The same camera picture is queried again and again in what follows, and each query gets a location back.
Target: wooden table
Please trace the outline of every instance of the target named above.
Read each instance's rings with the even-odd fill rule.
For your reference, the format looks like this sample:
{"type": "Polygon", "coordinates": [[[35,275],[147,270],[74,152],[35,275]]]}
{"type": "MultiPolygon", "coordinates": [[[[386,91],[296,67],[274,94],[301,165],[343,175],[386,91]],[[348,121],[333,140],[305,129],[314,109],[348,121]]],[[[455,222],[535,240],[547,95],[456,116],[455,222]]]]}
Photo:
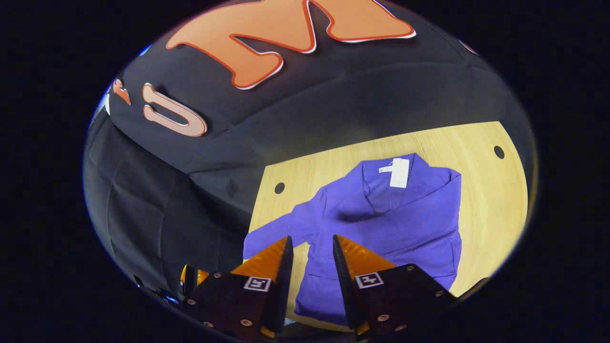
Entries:
{"type": "MultiPolygon", "coordinates": [[[[249,231],[290,213],[295,205],[309,201],[318,189],[344,177],[360,161],[411,153],[417,153],[432,167],[448,167],[462,174],[462,255],[450,289],[460,296],[502,265],[519,240],[527,215],[523,167],[515,146],[497,121],[395,135],[269,165],[260,183],[249,231]],[[503,150],[504,158],[497,156],[496,146],[503,150]],[[285,190],[276,194],[279,182],[285,184],[285,190]]],[[[313,327],[349,331],[294,313],[308,250],[307,243],[294,249],[286,316],[313,327]]]]}

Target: clothing label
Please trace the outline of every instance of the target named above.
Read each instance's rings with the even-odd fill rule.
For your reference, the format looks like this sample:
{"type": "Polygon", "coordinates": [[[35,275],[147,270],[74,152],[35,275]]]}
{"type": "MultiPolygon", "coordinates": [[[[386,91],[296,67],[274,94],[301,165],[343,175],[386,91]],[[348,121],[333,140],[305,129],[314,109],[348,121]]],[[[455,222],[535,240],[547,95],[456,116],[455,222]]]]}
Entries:
{"type": "Polygon", "coordinates": [[[392,176],[390,177],[390,187],[407,187],[407,179],[409,177],[409,160],[394,159],[392,176]]]}

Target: purple bathrobe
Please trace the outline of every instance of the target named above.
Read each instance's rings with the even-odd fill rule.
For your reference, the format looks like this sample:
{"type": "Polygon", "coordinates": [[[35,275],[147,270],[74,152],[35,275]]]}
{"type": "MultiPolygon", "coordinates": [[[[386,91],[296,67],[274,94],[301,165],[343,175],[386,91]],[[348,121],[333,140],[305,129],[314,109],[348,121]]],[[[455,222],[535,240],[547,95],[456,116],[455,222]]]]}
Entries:
{"type": "Polygon", "coordinates": [[[457,226],[462,176],[430,167],[417,154],[397,158],[409,160],[406,188],[390,187],[394,171],[383,167],[393,159],[362,161],[310,201],[246,236],[245,259],[286,235],[295,247],[310,245],[296,314],[347,325],[332,257],[335,234],[396,265],[417,264],[446,289],[455,281],[462,251],[457,226]]]}

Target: letter m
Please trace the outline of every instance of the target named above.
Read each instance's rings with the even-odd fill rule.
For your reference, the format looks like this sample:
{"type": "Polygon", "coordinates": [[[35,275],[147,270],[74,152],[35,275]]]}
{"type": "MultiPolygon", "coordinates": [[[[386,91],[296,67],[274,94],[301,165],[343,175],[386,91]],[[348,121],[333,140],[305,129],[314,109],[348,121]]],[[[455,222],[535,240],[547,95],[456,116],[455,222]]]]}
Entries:
{"type": "Polygon", "coordinates": [[[192,46],[233,73],[233,85],[250,89],[283,66],[276,52],[259,53],[240,41],[246,37],[308,54],[315,50],[309,2],[331,21],[326,29],[340,42],[410,38],[411,25],[394,17],[374,0],[261,0],[206,12],[182,26],[166,48],[192,46]]]}

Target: black background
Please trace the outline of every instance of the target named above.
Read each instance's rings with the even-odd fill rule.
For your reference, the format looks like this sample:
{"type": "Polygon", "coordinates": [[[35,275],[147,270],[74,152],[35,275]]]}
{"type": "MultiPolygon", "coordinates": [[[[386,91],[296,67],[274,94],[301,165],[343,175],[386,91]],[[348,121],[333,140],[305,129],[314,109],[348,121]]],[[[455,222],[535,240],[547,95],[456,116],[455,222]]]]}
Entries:
{"type": "MultiPolygon", "coordinates": [[[[95,236],[82,194],[87,125],[125,63],[218,2],[11,2],[3,20],[4,283],[13,341],[168,342],[212,337],[137,290],[95,236]]],[[[609,6],[411,1],[482,55],[531,117],[541,193],[517,254],[470,301],[413,341],[602,341],[601,191],[607,156],[609,6]]]]}

